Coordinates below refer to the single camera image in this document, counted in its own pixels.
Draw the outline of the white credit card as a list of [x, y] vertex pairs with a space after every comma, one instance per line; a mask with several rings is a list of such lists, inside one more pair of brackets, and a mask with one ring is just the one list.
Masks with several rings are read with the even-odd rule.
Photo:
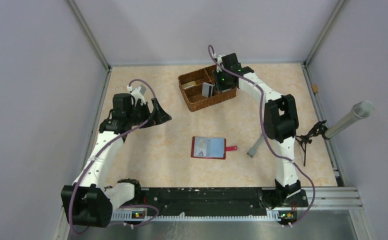
[[207, 137], [195, 137], [193, 156], [194, 157], [208, 157], [209, 156], [210, 139]]

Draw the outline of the red leather card holder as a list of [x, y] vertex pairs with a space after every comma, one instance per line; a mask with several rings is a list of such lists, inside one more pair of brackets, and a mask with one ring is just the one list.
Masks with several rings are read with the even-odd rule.
[[201, 136], [193, 136], [192, 137], [192, 143], [191, 143], [191, 158], [196, 159], [218, 159], [218, 160], [225, 160], [226, 159], [226, 153], [227, 152], [234, 152], [238, 150], [238, 147], [236, 145], [227, 146], [227, 140], [222, 137], [204, 137], [209, 138], [209, 155], [208, 157], [195, 157], [193, 156], [194, 151], [194, 139], [195, 137], [201, 137]]

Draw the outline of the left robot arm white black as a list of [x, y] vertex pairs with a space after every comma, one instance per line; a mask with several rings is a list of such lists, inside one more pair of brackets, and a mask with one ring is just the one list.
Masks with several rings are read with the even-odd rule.
[[70, 226], [105, 228], [113, 211], [127, 203], [136, 207], [142, 202], [139, 182], [124, 180], [110, 190], [105, 181], [118, 150], [135, 130], [170, 121], [171, 116], [158, 99], [144, 102], [137, 93], [118, 93], [112, 98], [112, 109], [99, 125], [96, 143], [85, 167], [71, 185], [64, 185], [60, 196]]

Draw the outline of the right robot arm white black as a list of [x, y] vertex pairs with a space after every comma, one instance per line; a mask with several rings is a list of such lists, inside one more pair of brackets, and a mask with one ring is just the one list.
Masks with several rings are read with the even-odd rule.
[[269, 209], [289, 206], [301, 192], [294, 150], [299, 128], [295, 98], [272, 89], [249, 66], [242, 67], [235, 53], [216, 55], [211, 49], [209, 55], [219, 91], [237, 88], [259, 102], [261, 137], [276, 158], [275, 190], [263, 194], [262, 204]]

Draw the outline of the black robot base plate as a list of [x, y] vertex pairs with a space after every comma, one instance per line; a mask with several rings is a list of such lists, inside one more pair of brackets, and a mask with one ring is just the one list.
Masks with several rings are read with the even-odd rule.
[[273, 187], [152, 187], [137, 189], [127, 205], [154, 206], [160, 217], [247, 217], [265, 216], [277, 208], [306, 208], [309, 200], [303, 189], [282, 198]]

